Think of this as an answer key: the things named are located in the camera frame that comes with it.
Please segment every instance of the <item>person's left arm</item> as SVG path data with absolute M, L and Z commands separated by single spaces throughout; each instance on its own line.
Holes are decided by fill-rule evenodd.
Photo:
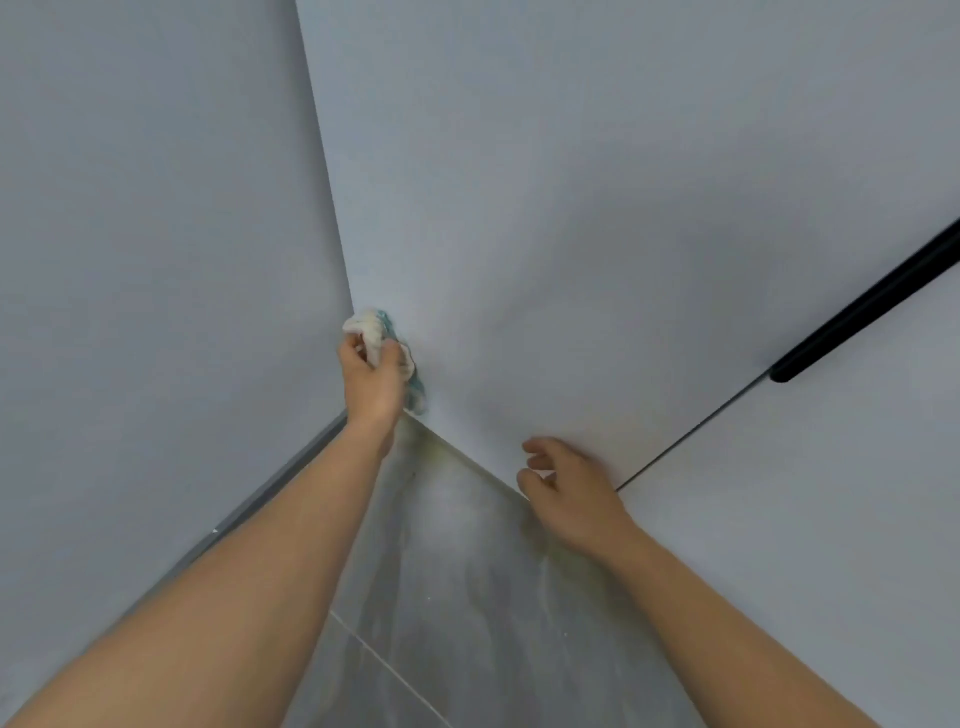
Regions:
M 399 348 L 340 348 L 348 424 L 293 482 L 65 667 L 35 726 L 277 726 L 324 627 L 403 400 Z

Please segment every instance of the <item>person's left hand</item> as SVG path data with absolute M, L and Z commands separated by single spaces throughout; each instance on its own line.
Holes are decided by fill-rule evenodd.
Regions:
M 380 366 L 374 369 L 367 363 L 362 347 L 359 334 L 348 334 L 337 350 L 344 370 L 347 421 L 354 429 L 381 442 L 386 454 L 403 410 L 406 382 L 400 372 L 402 350 L 396 341 L 383 342 Z

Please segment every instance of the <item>hand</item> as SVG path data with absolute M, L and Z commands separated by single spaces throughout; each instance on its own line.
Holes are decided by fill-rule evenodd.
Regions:
M 394 427 L 403 409 L 406 382 L 400 373 L 402 351 L 396 341 L 383 342 L 380 366 L 374 369 L 367 363 L 362 347 L 363 338 L 349 334 L 337 350 L 344 370 L 347 422 L 351 428 L 380 442 L 381 454 L 385 455 L 393 443 Z
M 540 522 L 568 546 L 610 566 L 639 533 L 600 463 L 550 437 L 523 443 L 532 454 L 516 476 Z M 545 479 L 537 471 L 553 471 Z

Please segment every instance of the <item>white grout line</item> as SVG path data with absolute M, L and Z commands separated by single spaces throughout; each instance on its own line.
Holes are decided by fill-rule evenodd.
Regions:
M 423 703 L 423 705 L 425 705 L 427 708 L 429 708 L 429 709 L 430 709 L 430 712 L 433 713 L 433 715 L 435 715 L 436 717 L 438 717 L 438 718 L 441 720 L 441 722 L 446 726 L 446 728 L 453 728 L 453 726 L 450 725 L 449 722 L 447 722 L 446 718 L 440 715 L 440 711 L 438 711 L 436 708 L 434 708 L 432 705 L 430 705 L 430 703 L 427 701 L 427 699 L 426 699 L 425 697 L 423 697 L 420 693 L 418 693 L 416 690 L 414 690 L 414 687 L 413 687 L 410 683 L 408 683 L 406 680 L 404 680 L 403 677 L 400 675 L 400 673 L 397 672 L 395 669 L 393 669 L 393 668 L 390 666 L 390 663 L 388 663 L 386 660 L 384 660 L 382 657 L 380 657 L 380 656 L 377 654 L 377 652 L 376 652 L 375 649 L 373 649 L 373 648 L 372 648 L 371 646 L 369 646 L 366 642 L 364 642 L 364 639 L 363 639 L 362 637 L 360 637 L 360 635 L 356 634 L 352 629 L 350 629 L 349 627 L 347 627 L 347 623 L 344 622 L 342 619 L 340 619 L 340 618 L 337 616 L 337 613 L 336 613 L 336 612 L 334 612 L 334 611 L 331 609 L 330 612 L 329 612 L 329 614 L 330 614 L 331 617 L 333 617 L 333 618 L 336 619 L 338 622 L 340 622 L 340 626 L 343 627 L 344 629 L 346 629 L 346 630 L 347 630 L 347 633 L 348 633 L 351 637 L 356 638 L 356 640 L 357 640 L 360 644 L 362 644 L 362 645 L 364 646 L 364 649 L 366 649 L 368 652 L 370 652 L 371 655 L 373 655 L 373 657 L 375 657 L 375 658 L 377 659 L 377 661 L 378 661 L 383 667 L 385 667 L 386 669 L 388 669 L 388 670 L 393 674 L 393 676 L 394 676 L 397 680 L 399 680 L 399 681 L 403 684 L 403 686 L 404 686 L 408 691 L 412 692 L 412 693 L 417 697 L 417 699 L 418 699 L 421 703 Z

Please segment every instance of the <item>white wall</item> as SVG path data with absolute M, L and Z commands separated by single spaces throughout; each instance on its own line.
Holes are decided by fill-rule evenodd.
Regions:
M 505 482 L 619 477 L 953 222 L 953 0 L 298 0 L 358 306 Z
M 342 409 L 296 9 L 0 4 L 0 721 Z
M 622 492 L 887 728 L 960 715 L 960 268 Z

